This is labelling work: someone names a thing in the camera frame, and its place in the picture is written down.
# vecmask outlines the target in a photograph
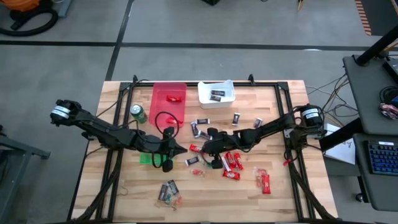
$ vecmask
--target orange vacuum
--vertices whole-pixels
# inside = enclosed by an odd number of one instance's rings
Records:
[[[51,29],[58,21],[58,13],[52,9],[51,0],[0,0],[0,3],[11,10],[10,17],[15,21],[11,26],[12,30],[0,28],[0,34],[15,37],[36,35]],[[32,30],[18,31],[31,18],[43,13],[52,15],[48,23]]]

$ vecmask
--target black hose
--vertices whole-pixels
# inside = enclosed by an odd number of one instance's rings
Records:
[[[29,21],[31,18],[43,14],[43,13],[50,13],[51,19],[48,21],[48,23],[42,25],[41,27],[35,28],[35,29],[31,29],[31,30],[25,30],[25,31],[12,31],[12,30],[6,30],[6,29],[2,29],[0,28],[0,34],[4,34],[4,35],[9,35],[9,36],[13,36],[13,37],[28,37],[28,36],[32,36],[32,35],[36,35],[36,34],[41,34],[49,29],[51,29],[55,23],[57,23],[58,21],[58,13],[51,8],[37,8],[37,9],[33,9],[29,12],[26,12],[22,19],[17,21],[17,24],[14,24],[14,26],[17,26],[18,28],[20,26],[22,26],[23,24],[25,24],[27,21]]]

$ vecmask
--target green object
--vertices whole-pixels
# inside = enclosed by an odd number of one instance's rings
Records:
[[[154,156],[155,164],[158,166],[160,164],[160,155],[155,154]],[[163,161],[166,160],[166,155],[163,155]],[[152,154],[151,153],[140,153],[139,154],[139,163],[142,165],[152,165]]]
[[[130,113],[140,124],[144,124],[148,120],[148,115],[141,105],[133,105],[130,107]]]

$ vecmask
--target black keyboard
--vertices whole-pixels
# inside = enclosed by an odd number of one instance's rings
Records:
[[[398,175],[398,144],[366,141],[371,173]]]

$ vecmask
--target red tray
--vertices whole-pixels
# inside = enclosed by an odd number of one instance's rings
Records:
[[[161,111],[172,113],[179,121],[184,122],[185,116],[185,97],[187,94],[187,84],[185,83],[155,83],[150,103],[149,123],[155,126],[155,117]],[[180,96],[182,102],[169,102],[167,95]],[[166,122],[168,114],[161,114],[157,118],[157,125],[160,128],[176,126]]]

